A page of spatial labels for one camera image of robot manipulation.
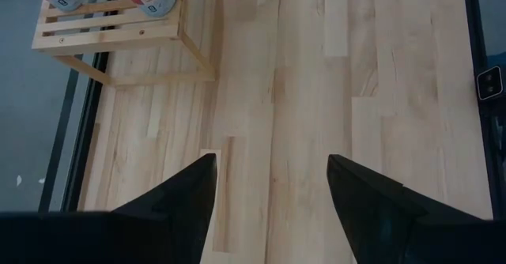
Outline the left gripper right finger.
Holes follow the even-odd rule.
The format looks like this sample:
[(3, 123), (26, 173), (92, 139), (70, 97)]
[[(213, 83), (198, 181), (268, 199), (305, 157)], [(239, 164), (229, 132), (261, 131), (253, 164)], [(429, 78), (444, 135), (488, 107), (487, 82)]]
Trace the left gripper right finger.
[(482, 220), (338, 154), (327, 181), (358, 264), (506, 264), (506, 221)]

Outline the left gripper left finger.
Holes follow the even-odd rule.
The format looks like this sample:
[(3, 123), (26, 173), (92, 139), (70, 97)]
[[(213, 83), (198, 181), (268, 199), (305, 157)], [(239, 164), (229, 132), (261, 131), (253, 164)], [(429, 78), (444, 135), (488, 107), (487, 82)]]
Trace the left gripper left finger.
[(0, 264), (199, 264), (216, 186), (207, 153), (112, 211), (0, 213)]

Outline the wooden slatted shelf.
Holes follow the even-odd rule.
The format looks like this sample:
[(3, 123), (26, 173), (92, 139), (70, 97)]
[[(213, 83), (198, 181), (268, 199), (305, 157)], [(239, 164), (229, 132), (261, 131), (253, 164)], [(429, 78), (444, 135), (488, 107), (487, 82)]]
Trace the wooden slatted shelf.
[(43, 2), (32, 49), (110, 86), (213, 81), (216, 0), (177, 0), (150, 17), (132, 0), (86, 0), (64, 13)]

